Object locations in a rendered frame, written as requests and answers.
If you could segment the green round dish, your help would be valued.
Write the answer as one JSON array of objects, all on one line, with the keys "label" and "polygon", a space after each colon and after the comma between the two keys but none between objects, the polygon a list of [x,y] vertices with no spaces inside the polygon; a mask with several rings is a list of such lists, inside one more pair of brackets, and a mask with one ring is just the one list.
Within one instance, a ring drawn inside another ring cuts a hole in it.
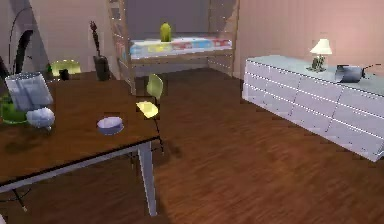
[{"label": "green round dish", "polygon": [[0,98],[0,117],[6,124],[21,124],[27,121],[26,113],[15,109],[9,95]]}]

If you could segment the white chest of drawers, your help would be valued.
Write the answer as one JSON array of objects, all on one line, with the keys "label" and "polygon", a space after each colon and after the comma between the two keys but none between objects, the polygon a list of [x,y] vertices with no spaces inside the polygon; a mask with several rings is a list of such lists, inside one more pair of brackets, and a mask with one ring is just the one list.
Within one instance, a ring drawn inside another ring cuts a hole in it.
[{"label": "white chest of drawers", "polygon": [[384,157],[384,77],[339,83],[280,55],[249,58],[242,97],[373,162]]}]

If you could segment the white shade table lamp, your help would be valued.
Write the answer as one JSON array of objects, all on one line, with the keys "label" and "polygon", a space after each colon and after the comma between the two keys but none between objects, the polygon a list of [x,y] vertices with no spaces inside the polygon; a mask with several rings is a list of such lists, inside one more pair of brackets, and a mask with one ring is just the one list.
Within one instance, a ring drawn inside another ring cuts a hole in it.
[{"label": "white shade table lamp", "polygon": [[311,66],[308,67],[308,70],[313,72],[324,72],[325,68],[323,65],[325,56],[332,54],[329,40],[325,38],[320,39],[310,52],[314,54],[315,57],[313,58]]}]

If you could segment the dark grey box device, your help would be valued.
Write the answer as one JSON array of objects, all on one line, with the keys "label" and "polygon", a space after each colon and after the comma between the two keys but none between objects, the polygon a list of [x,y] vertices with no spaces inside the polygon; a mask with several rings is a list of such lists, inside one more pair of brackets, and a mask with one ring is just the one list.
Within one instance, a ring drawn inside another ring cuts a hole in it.
[{"label": "dark grey box device", "polygon": [[358,83],[365,77],[365,70],[375,66],[374,64],[359,67],[354,65],[338,65],[335,72],[335,81],[338,83]]}]

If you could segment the yellow-green chair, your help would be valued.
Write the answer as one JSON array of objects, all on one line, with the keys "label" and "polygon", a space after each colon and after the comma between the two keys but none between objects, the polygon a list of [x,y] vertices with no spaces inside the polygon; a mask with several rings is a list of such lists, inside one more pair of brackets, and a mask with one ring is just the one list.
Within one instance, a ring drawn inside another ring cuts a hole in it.
[{"label": "yellow-green chair", "polygon": [[138,110],[146,119],[154,121],[157,133],[160,133],[157,116],[160,112],[159,101],[164,89],[164,83],[157,74],[150,74],[146,85],[147,94],[144,96],[144,101],[136,103]]},{"label": "yellow-green chair", "polygon": [[70,74],[77,74],[81,72],[80,63],[73,59],[57,60],[47,65],[47,72],[53,77],[59,77],[59,71],[64,69],[67,69]]}]

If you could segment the black vase with dark stems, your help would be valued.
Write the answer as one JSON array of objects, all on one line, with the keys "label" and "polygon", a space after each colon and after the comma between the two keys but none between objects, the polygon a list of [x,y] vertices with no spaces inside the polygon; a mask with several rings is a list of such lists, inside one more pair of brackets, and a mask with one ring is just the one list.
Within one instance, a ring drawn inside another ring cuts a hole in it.
[{"label": "black vase with dark stems", "polygon": [[94,21],[90,22],[90,29],[92,30],[93,41],[96,47],[97,55],[93,57],[96,74],[99,81],[107,81],[110,79],[110,70],[108,59],[100,52],[99,37],[97,34],[97,25]]}]

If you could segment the yellow-green pillow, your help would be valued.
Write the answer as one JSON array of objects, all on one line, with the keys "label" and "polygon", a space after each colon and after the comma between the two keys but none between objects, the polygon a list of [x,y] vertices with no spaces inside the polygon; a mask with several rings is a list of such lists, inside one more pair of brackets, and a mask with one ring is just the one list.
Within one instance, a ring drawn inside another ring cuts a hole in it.
[{"label": "yellow-green pillow", "polygon": [[171,26],[167,22],[164,22],[160,26],[160,40],[162,42],[171,41]]}]

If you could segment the wooden loft bed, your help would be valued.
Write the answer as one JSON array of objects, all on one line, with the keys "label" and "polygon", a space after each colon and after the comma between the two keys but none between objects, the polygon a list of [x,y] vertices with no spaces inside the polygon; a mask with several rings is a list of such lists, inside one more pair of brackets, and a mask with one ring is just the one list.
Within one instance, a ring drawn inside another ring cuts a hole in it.
[{"label": "wooden loft bed", "polygon": [[117,79],[126,81],[133,94],[136,93],[136,67],[156,64],[171,64],[179,61],[206,58],[207,66],[229,76],[234,73],[236,41],[239,23],[240,0],[234,0],[232,14],[223,16],[226,21],[223,30],[217,28],[220,11],[229,0],[218,5],[209,0],[208,31],[202,37],[176,37],[168,42],[162,40],[135,40],[123,24],[126,6],[123,0],[106,0],[112,27],[113,42],[117,52]]}]

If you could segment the brown wooden table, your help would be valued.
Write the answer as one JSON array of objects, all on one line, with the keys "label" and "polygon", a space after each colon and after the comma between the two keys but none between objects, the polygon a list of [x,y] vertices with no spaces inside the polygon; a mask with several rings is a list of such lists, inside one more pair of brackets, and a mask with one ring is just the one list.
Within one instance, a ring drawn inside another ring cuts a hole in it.
[{"label": "brown wooden table", "polygon": [[[154,124],[136,111],[136,97],[122,80],[59,81],[49,85],[55,123],[51,131],[0,120],[0,193],[136,151],[149,214],[155,216],[151,142]],[[104,135],[97,122],[120,117],[124,128]]]}]

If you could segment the white bowl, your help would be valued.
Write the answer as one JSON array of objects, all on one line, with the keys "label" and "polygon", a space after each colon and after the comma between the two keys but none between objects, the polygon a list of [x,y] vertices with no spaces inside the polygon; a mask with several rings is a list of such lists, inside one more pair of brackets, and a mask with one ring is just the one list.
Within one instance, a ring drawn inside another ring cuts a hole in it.
[{"label": "white bowl", "polygon": [[123,121],[120,117],[105,117],[97,122],[98,131],[104,135],[114,135],[123,128]]}]

